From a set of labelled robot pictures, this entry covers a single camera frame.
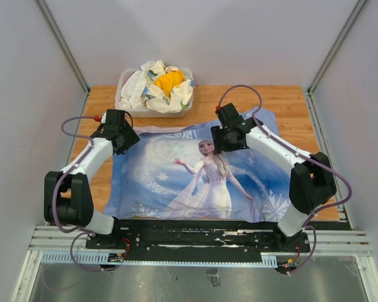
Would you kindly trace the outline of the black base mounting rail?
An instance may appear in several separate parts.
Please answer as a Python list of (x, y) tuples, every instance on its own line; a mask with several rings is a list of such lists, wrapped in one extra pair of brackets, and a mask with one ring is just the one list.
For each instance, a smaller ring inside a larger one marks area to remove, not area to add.
[(279, 249), (276, 226), (239, 220), (117, 220), (111, 234), (89, 237), (86, 248), (127, 249), (127, 260), (172, 263), (250, 263), (261, 260), (264, 252), (310, 252), (304, 232)]

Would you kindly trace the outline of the yellow orange cloth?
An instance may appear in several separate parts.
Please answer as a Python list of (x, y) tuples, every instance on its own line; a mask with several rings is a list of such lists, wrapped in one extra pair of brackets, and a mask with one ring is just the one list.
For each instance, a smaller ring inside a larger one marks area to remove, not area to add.
[(180, 70), (172, 70), (158, 78), (154, 85), (160, 88), (163, 93), (170, 97), (175, 86), (179, 86), (185, 80), (185, 75)]

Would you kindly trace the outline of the white crumpled cloth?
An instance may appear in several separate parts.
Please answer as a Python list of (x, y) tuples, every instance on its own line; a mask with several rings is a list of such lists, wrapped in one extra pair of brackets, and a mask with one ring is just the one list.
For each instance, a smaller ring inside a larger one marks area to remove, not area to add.
[(143, 91), (147, 87), (147, 79), (142, 70), (132, 74), (121, 89), (118, 105), (120, 109), (139, 109), (144, 108), (142, 98)]

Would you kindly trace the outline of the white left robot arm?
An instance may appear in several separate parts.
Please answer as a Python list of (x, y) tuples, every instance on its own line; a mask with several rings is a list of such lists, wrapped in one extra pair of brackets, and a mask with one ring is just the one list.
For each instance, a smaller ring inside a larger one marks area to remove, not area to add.
[[(75, 120), (98, 123), (91, 135), (68, 132), (66, 125)], [(108, 109), (101, 116), (76, 116), (61, 124), (63, 134), (87, 140), (81, 153), (59, 171), (50, 171), (44, 179), (43, 216), (61, 232), (81, 229), (100, 234), (100, 241), (109, 249), (122, 243), (122, 233), (114, 228), (116, 219), (95, 210), (90, 182), (99, 168), (113, 155), (125, 154), (139, 142), (133, 117), (124, 110)]]

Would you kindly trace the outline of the right aluminium frame post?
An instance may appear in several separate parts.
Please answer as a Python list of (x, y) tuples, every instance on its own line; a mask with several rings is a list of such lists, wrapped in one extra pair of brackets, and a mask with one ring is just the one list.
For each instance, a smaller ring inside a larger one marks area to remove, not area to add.
[(340, 51), (340, 48), (344, 44), (345, 40), (347, 39), (348, 35), (350, 34), (351, 30), (355, 26), (357, 20), (362, 15), (366, 6), (370, 3), (369, 0), (358, 0), (351, 13), (348, 15), (348, 18), (345, 21), (345, 24), (341, 28), (339, 34), (336, 36), (327, 56), (323, 60), (323, 63), (319, 67), (316, 75), (314, 76), (311, 84), (307, 88), (306, 92), (308, 95), (313, 94), (314, 91), (317, 89), (319, 83), (321, 82), (322, 78), (324, 77), (326, 71), (329, 69), (332, 61), (335, 59), (337, 53)]

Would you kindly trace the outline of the left aluminium frame post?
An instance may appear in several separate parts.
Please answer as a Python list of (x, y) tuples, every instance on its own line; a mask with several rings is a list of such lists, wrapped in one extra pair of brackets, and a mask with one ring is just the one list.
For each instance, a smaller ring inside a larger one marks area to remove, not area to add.
[(44, 0), (34, 0), (34, 3), (36, 4), (39, 12), (41, 13), (44, 21), (46, 22), (54, 40), (56, 41), (60, 51), (62, 52), (66, 62), (68, 63), (69, 67), (72, 70), (72, 73), (74, 74), (76, 80), (78, 81), (81, 89), (84, 91), (85, 95), (88, 95), (91, 91), (91, 88), (89, 87), (86, 79), (83, 76), (83, 73), (81, 72), (81, 69), (79, 68), (67, 42), (64, 38), (60, 27), (58, 26), (54, 15), (52, 14), (48, 4)]

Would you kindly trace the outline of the aluminium frame post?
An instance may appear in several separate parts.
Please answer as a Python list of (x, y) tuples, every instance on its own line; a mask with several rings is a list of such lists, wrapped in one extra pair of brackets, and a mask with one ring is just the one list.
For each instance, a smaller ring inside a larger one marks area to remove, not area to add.
[(358, 0), (351, 13), (348, 15), (348, 18), (345, 21), (345, 24), (341, 28), (339, 34), (336, 36), (327, 56), (323, 60), (323, 63), (319, 67), (316, 75), (314, 76), (311, 84), (307, 88), (306, 92), (308, 95), (313, 94), (314, 91), (317, 89), (319, 83), (321, 82), (322, 78), (324, 77), (326, 71), (329, 69), (332, 61), (335, 59), (337, 53), (340, 51), (340, 48), (344, 44), (345, 40), (347, 39), (348, 35), (350, 34), (351, 30), (355, 26), (357, 20), (362, 15), (366, 6), (370, 3), (369, 0)]
[(89, 87), (86, 79), (83, 76), (83, 73), (81, 72), (81, 69), (79, 68), (67, 42), (64, 38), (60, 27), (58, 26), (54, 15), (52, 14), (48, 4), (44, 0), (34, 0), (34, 3), (36, 4), (39, 12), (41, 13), (44, 21), (46, 22), (54, 40), (56, 41), (60, 51), (62, 52), (66, 62), (68, 63), (69, 67), (72, 70), (72, 73), (74, 74), (76, 80), (78, 81), (81, 89), (84, 91), (85, 95), (88, 95), (91, 91), (91, 88)]

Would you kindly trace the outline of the pink blue printed pillowcase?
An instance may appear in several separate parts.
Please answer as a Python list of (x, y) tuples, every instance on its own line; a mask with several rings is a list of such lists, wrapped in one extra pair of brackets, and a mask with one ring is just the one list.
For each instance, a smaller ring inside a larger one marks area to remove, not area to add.
[(290, 178), (253, 149), (212, 155), (210, 129), (138, 127), (140, 140), (113, 158), (105, 213), (119, 219), (279, 221), (290, 206)]

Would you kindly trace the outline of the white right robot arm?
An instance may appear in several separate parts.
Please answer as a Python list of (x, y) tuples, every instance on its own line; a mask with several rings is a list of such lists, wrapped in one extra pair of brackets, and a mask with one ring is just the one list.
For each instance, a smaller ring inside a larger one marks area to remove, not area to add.
[(253, 149), (289, 175), (290, 206), (273, 229), (272, 238), (277, 250), (290, 250), (314, 210), (337, 192), (328, 156), (289, 144), (254, 116), (245, 120), (232, 103), (217, 106), (215, 113), (220, 125), (210, 131), (218, 154)]

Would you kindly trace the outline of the cream floral printed cloth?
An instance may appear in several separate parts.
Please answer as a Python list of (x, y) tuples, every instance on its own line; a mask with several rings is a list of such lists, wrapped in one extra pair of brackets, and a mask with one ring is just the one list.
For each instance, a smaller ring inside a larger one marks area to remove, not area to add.
[(158, 113), (179, 113), (189, 108), (195, 81), (191, 75), (162, 60), (141, 66), (140, 100), (142, 105)]

